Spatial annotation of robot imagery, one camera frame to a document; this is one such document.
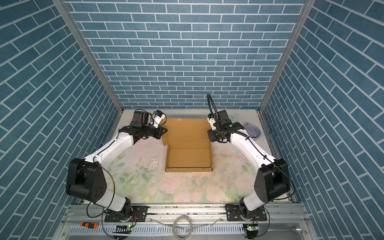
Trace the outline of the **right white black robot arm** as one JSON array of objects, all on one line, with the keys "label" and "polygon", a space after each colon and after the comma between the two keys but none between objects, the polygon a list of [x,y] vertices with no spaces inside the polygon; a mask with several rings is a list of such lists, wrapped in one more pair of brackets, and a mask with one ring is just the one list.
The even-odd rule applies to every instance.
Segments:
[{"label": "right white black robot arm", "polygon": [[257,171],[253,192],[240,200],[239,208],[244,219],[254,218],[262,206],[291,189],[287,162],[264,151],[240,123],[232,123],[225,110],[211,111],[207,121],[212,128],[208,131],[210,141],[231,143],[241,150]]}]

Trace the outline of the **brown cardboard box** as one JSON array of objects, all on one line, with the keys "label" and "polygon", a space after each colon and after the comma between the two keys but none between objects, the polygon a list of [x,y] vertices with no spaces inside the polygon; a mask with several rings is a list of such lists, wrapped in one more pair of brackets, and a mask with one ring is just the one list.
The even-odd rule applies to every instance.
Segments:
[{"label": "brown cardboard box", "polygon": [[165,171],[212,172],[212,146],[208,136],[211,129],[205,119],[168,119],[167,132],[162,136],[167,147]]}]

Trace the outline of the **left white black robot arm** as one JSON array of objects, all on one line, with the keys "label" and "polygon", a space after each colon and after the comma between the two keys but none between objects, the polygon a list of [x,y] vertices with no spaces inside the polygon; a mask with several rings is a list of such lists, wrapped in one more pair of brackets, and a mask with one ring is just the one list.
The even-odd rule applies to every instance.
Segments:
[{"label": "left white black robot arm", "polygon": [[86,200],[104,207],[105,212],[118,222],[126,222],[133,218],[131,201],[119,196],[116,188],[109,189],[106,175],[111,176],[108,166],[124,150],[141,139],[153,137],[157,140],[167,132],[163,126],[167,116],[160,110],[152,114],[145,110],[135,110],[131,123],[118,130],[109,142],[94,153],[69,163],[66,193],[69,196]]}]

